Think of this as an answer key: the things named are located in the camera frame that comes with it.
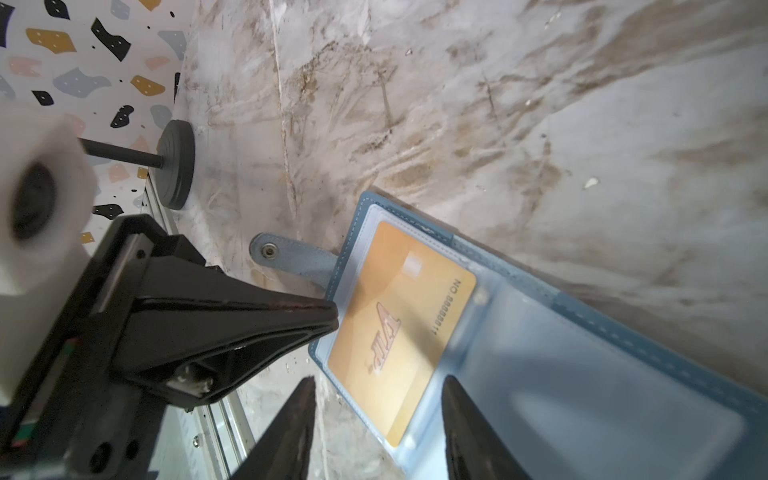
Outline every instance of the blue wallet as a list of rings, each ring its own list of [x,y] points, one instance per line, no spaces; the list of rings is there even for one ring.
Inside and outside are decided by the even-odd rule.
[[[336,334],[310,345],[409,478],[448,478],[440,407],[446,375],[459,380],[532,478],[768,478],[765,398],[372,192],[360,197],[326,290],[339,324],[382,222],[477,279],[397,446],[328,368]]]

